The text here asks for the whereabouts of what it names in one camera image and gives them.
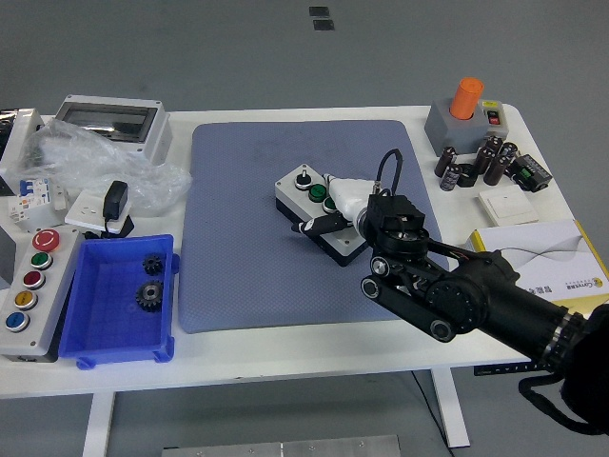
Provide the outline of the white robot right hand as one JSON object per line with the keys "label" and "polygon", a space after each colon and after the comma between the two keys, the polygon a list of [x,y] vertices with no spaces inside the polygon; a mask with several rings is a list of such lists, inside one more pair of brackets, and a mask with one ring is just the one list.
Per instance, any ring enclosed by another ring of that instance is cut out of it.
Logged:
{"label": "white robot right hand", "polygon": [[364,221],[368,199],[379,189],[379,182],[364,179],[336,178],[328,175],[329,196],[336,211],[308,221],[295,223],[292,230],[308,237],[337,232],[353,227],[356,233],[364,236]]}

